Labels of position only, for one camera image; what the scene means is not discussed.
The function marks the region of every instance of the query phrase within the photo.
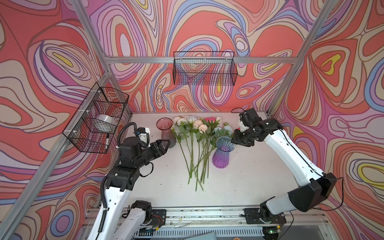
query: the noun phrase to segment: roll of tape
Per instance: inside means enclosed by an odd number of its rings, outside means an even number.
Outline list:
[[[103,131],[103,132],[111,132],[111,131],[113,131],[115,129],[115,127],[117,126],[117,124],[118,124],[113,117],[110,117],[110,116],[105,115],[105,114],[99,114],[96,117],[96,119],[98,119],[100,121],[103,121],[103,122],[109,123],[109,124],[103,124],[102,122],[97,122],[95,124],[95,127],[97,129],[99,129],[100,131]]]

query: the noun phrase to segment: purple glass vase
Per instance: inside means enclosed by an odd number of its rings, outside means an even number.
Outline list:
[[[168,148],[176,145],[176,137],[171,130],[172,125],[173,122],[170,118],[160,118],[156,123],[156,127],[161,130],[161,139],[170,141]]]
[[[235,145],[231,143],[230,137],[224,136],[217,139],[216,147],[212,162],[217,168],[225,168],[229,163],[229,152],[235,149]]]

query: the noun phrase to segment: white table surface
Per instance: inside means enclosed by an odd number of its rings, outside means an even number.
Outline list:
[[[266,118],[264,113],[259,114],[263,119]],[[135,122],[137,127],[149,127],[150,142],[154,142],[161,138],[161,131],[156,128],[157,120],[164,117],[173,119],[178,115],[180,114],[133,114],[131,121]],[[220,116],[234,129],[238,127],[238,114],[197,113],[190,115],[204,118],[212,115]],[[132,132],[129,129],[127,136],[132,136]],[[185,153],[188,152],[186,145],[183,146],[183,150]],[[151,175],[145,178],[139,177],[125,206],[136,200],[151,202],[153,207],[258,205],[268,198],[297,188],[296,181],[288,167],[264,142],[255,141],[253,147],[236,145],[230,153],[229,165],[224,169],[218,169],[212,164],[214,151],[210,156],[209,179],[206,179],[203,184],[204,192],[199,186],[195,192],[196,178],[193,178],[188,185],[189,176],[185,160],[179,144],[176,144],[173,148],[168,149],[165,155],[153,160],[154,171]],[[150,170],[151,165],[148,165],[141,168],[140,172],[142,175],[146,175]]]

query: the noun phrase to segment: ventilation grille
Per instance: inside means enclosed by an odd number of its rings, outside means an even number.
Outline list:
[[[263,227],[184,227],[160,228],[153,233],[139,233],[134,238],[187,238],[216,232],[217,237],[263,237]]]

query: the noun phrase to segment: aluminum frame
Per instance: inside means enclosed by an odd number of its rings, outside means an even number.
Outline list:
[[[285,94],[285,91],[288,88],[288,86],[294,80],[294,76],[295,76],[296,72],[299,70],[299,67],[300,67],[301,63],[303,62],[305,55],[308,53],[312,43],[316,39],[318,33],[320,32],[321,28],[323,27],[323,25],[325,23],[327,17],[331,13],[334,4],[337,1],[338,0],[326,0],[325,3],[323,4],[322,8],[320,9],[319,15],[315,19],[311,29],[308,32],[307,37],[304,39],[303,44],[301,45],[301,48],[297,54],[296,63],[293,64],[289,68],[287,74],[285,75],[283,82],[280,84],[275,95],[273,96],[271,104],[268,106],[267,113],[271,113],[279,105],[280,99]]]
[[[300,64],[302,63],[306,52],[309,50],[309,47],[315,40],[319,30],[323,26],[326,18],[332,10],[333,4],[337,0],[326,0],[323,7],[321,8],[319,15],[317,16],[314,25],[309,30],[308,36],[305,38],[299,53],[296,57],[235,57],[235,63],[291,63],[292,66],[287,72],[286,77],[284,78],[281,86],[278,88],[272,102],[267,110],[269,113],[271,109],[274,109],[279,103],[279,99],[284,94],[288,85],[292,82],[293,77],[298,70]],[[72,0],[73,8],[75,9],[76,14],[79,17],[81,24],[84,27],[84,30],[88,37],[90,38],[91,44],[96,51],[96,55],[99,58],[101,65],[103,66],[105,73],[99,80],[100,86],[105,86],[107,81],[111,79],[111,85],[114,88],[121,89],[120,85],[114,74],[112,74],[109,64],[111,63],[172,63],[173,57],[109,57],[105,55],[104,50],[102,49],[100,42],[97,38],[97,35],[92,27],[90,18],[86,12],[85,7],[82,5],[81,0]],[[81,106],[81,110],[84,110],[89,102],[85,100],[84,104]],[[132,113],[127,110],[126,112],[129,116],[132,116]],[[79,119],[81,113],[75,113],[75,117],[72,122]],[[11,209],[7,212],[3,221],[0,223],[0,232],[2,236],[0,240],[8,240],[12,237],[13,233],[19,226],[23,217],[29,210],[31,204],[36,199],[36,196],[44,186],[48,177],[51,175],[54,167],[62,157],[66,148],[69,146],[69,140],[66,139],[64,135],[56,142],[52,150],[49,152],[43,163],[40,165],[36,173],[33,175],[32,179],[28,182],[27,186],[24,188],[21,195],[18,197],[16,202],[12,205]]]
[[[105,86],[110,76],[110,72],[104,73],[104,75],[99,80],[99,85]],[[91,90],[88,97],[84,99],[84,102],[80,106],[79,110],[74,114],[71,122],[68,124],[67,129],[69,127],[73,127],[76,122],[79,121],[83,111],[85,111],[95,96],[98,87],[99,86],[95,84],[94,89]],[[17,198],[11,209],[5,215],[3,221],[0,223],[0,233],[2,233],[0,240],[7,240],[12,238],[13,233],[16,231],[17,227],[31,207],[33,201],[40,193],[40,190],[43,188],[56,164],[59,162],[69,145],[70,141],[63,134],[61,134],[59,140],[52,147],[47,157],[39,166],[36,173],[33,175],[31,180],[24,188],[23,192]]]
[[[218,59],[225,57],[201,57]],[[173,57],[105,57],[107,63],[173,63]],[[296,63],[297,57],[233,57],[235,63]]]
[[[152,209],[166,209],[166,224],[162,228],[179,227],[236,227],[247,226],[244,214],[244,208],[259,208],[259,205],[242,206],[217,206],[217,207],[153,207]],[[84,221],[84,228],[91,230],[94,221],[99,213],[99,209],[89,209]],[[295,218],[293,225],[330,225],[328,218],[321,210],[311,209],[307,212],[299,210],[292,211]],[[285,212],[286,224],[292,222],[292,216]],[[120,217],[118,224],[122,224],[125,218]],[[270,224],[252,224],[252,226],[276,226],[276,223]]]

